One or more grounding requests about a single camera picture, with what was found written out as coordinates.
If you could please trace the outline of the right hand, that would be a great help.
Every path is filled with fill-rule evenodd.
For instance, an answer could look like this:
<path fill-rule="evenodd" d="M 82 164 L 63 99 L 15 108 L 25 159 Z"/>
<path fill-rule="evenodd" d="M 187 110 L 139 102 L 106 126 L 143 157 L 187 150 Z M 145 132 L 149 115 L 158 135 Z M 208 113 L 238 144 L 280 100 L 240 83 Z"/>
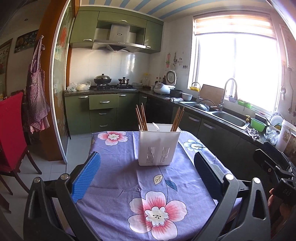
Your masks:
<path fill-rule="evenodd" d="M 281 200 L 273 194 L 273 188 L 269 191 L 269 193 L 270 197 L 267 201 L 267 204 L 270 219 L 273 219 L 278 211 L 280 212 L 280 216 L 275 218 L 275 221 L 273 221 L 271 226 L 271 236 L 275 236 L 275 234 L 278 233 L 282 229 L 284 224 L 287 222 L 293 210 L 293 206 L 281 202 Z"/>

